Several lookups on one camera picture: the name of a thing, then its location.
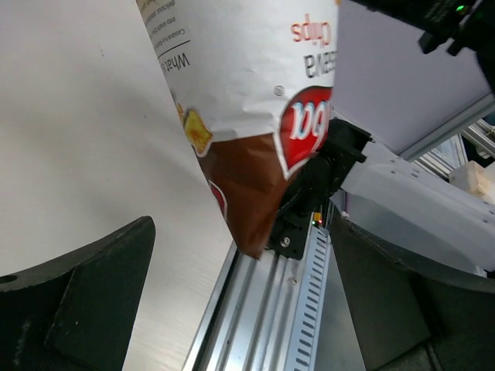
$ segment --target white tabletop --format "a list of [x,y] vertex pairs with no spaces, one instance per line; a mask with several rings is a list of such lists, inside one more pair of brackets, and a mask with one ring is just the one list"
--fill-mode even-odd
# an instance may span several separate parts
[[4,0],[0,34],[0,275],[152,216],[125,369],[180,369],[230,234],[135,2]]

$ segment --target bolt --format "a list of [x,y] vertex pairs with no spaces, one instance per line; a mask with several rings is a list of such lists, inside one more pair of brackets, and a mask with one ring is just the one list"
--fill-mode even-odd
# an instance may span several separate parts
[[282,239],[282,241],[280,241],[280,245],[281,245],[282,247],[287,247],[287,246],[288,246],[288,245],[290,245],[290,244],[291,244],[291,240],[290,240],[290,238],[288,238],[288,237],[284,237],[284,238]]

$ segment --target upside-down bag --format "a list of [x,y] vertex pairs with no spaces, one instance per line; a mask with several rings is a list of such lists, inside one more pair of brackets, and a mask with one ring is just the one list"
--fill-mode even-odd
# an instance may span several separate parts
[[289,182],[326,137],[338,1],[137,3],[234,241],[259,257]]

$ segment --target red logo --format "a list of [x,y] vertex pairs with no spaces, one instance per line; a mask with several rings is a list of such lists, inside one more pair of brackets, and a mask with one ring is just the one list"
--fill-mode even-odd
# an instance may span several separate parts
[[331,87],[307,87],[287,104],[281,116],[280,145],[286,178],[306,163],[326,139],[330,120]]
[[220,207],[220,210],[222,212],[222,215],[224,216],[224,219],[227,219],[227,200],[225,199],[225,195],[222,192],[222,190],[213,183],[211,180],[208,181],[208,184],[210,184],[210,189],[215,198],[217,199],[218,206]]
[[313,45],[319,45],[323,48],[330,45],[332,37],[332,28],[328,22],[311,22],[309,14],[304,15],[303,23],[294,23],[291,25],[291,32],[294,35],[294,41],[312,41]]

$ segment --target heart-shaped logo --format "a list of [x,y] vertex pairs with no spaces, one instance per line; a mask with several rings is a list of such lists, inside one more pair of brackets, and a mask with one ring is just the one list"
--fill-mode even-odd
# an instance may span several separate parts
[[332,87],[307,87],[285,107],[278,138],[283,152],[283,158],[279,156],[279,160],[286,179],[303,166],[325,141],[331,97]]
[[215,183],[213,183],[211,180],[208,181],[208,184],[210,185],[211,192],[217,199],[218,206],[222,211],[222,215],[224,216],[224,219],[227,220],[227,200],[225,199],[224,193],[222,192],[220,187]]

